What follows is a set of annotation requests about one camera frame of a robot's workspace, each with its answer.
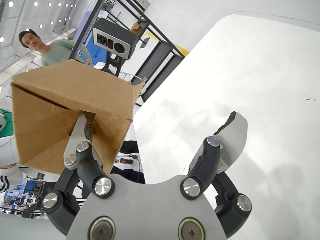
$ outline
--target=camera lens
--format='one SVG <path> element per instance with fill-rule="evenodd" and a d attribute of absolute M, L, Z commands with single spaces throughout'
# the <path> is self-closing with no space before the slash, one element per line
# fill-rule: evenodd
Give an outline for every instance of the camera lens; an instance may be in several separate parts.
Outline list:
<path fill-rule="evenodd" d="M 102 45 L 106 45 L 107 44 L 107 38 L 102 36 L 102 35 L 100 35 L 100 34 L 97 34 L 97 40 Z"/>
<path fill-rule="evenodd" d="M 115 43 L 114 49 L 115 49 L 115 51 L 117 51 L 120 54 L 122 54 L 125 51 L 125 48 L 120 43 Z"/>

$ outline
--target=man's hair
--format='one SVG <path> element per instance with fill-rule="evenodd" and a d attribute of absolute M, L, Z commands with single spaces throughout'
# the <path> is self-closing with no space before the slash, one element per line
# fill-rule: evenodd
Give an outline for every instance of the man's hair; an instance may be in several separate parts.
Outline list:
<path fill-rule="evenodd" d="M 38 36 L 38 35 L 36 34 L 36 32 L 33 31 L 32 29 L 29 29 L 29 31 L 22 31 L 22 32 L 20 32 L 20 33 L 19 33 L 19 41 L 20 41 L 21 45 L 22 45 L 23 47 L 25 47 L 25 48 L 29 48 L 29 47 L 26 46 L 26 45 L 22 42 L 22 38 L 23 38 L 24 35 L 27 34 L 27 33 L 31 33 L 31 34 L 33 34 L 33 35 L 36 36 L 36 37 Z"/>

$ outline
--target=black cable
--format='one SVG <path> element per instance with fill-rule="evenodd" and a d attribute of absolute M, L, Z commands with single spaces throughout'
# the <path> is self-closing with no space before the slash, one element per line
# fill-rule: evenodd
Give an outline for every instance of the black cable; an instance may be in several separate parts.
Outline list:
<path fill-rule="evenodd" d="M 138 173 L 138 178 L 137 178 L 137 183 L 139 183 L 140 167 L 141 167 L 141 165 L 140 165 L 140 160 L 138 159 L 138 156 L 133 155 L 133 154 L 131 154 L 131 153 L 128 153 L 128 154 L 129 154 L 129 155 L 131 155 L 133 159 L 137 159 L 137 160 L 138 160 L 138 162 L 139 162 L 139 173 Z"/>

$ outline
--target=white tabletop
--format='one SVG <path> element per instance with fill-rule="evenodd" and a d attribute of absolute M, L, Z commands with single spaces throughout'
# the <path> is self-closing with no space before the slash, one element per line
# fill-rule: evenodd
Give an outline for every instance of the white tabletop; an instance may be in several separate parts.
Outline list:
<path fill-rule="evenodd" d="M 146 183 L 187 174 L 203 139 L 237 111 L 248 138 L 227 174 L 253 211 L 232 239 L 316 239 L 319 48 L 320 33 L 301 27 L 239 15 L 218 22 L 135 115 Z"/>

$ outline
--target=green shirt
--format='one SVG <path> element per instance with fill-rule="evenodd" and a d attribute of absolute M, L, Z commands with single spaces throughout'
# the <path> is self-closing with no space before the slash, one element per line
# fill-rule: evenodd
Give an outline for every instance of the green shirt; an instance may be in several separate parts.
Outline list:
<path fill-rule="evenodd" d="M 6 126 L 0 132 L 0 138 L 5 136 L 14 135 L 14 124 L 12 122 L 12 112 L 0 109 L 0 113 L 4 114 L 4 118 L 7 121 Z"/>
<path fill-rule="evenodd" d="M 60 39 L 53 41 L 50 46 L 50 50 L 48 53 L 41 58 L 42 66 L 53 66 L 57 62 L 66 61 L 69 59 L 72 49 L 75 46 L 76 42 L 67 40 L 67 39 Z M 92 61 L 91 55 L 89 51 L 86 49 L 85 45 L 81 43 L 80 46 L 81 53 L 85 56 L 87 61 Z M 79 56 L 76 55 L 75 59 L 84 63 L 85 61 Z"/>

